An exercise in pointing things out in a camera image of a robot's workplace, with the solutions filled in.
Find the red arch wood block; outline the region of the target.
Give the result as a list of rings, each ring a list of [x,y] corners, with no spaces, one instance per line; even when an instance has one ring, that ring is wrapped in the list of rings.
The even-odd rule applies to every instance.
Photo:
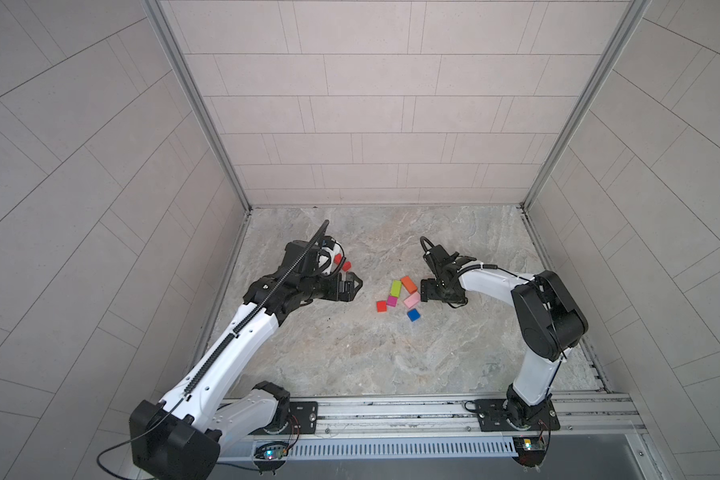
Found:
[[[335,255],[334,263],[336,264],[337,269],[340,269],[343,272],[348,272],[352,267],[351,262],[346,260],[342,254]]]

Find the pink wood block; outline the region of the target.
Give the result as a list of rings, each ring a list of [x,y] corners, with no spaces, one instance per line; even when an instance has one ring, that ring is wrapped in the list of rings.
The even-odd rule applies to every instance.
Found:
[[[415,308],[421,302],[421,296],[418,291],[410,294],[404,301],[404,305],[408,310]]]

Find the lime green wood block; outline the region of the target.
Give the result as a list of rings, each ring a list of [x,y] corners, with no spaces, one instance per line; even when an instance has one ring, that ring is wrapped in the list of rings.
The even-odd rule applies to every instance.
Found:
[[[389,295],[391,297],[399,298],[402,290],[402,282],[400,280],[394,280],[390,287]]]

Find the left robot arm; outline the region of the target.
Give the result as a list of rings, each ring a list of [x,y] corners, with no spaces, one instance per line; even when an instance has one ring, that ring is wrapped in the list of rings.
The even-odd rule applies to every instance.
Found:
[[[142,401],[132,412],[133,464],[156,479],[206,479],[223,449],[249,434],[296,434],[284,388],[260,382],[230,404],[225,395],[291,312],[314,300],[351,302],[362,286],[352,272],[279,273],[251,284],[224,334],[187,376],[159,402]]]

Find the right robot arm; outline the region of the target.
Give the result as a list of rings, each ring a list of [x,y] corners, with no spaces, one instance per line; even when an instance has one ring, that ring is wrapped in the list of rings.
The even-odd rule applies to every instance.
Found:
[[[450,254],[424,236],[420,244],[434,274],[421,281],[422,301],[440,301],[456,309],[468,303],[469,292],[476,292],[515,309],[526,352],[494,425],[515,430],[556,428],[551,386],[589,328],[562,279],[549,270],[519,274],[457,252]]]

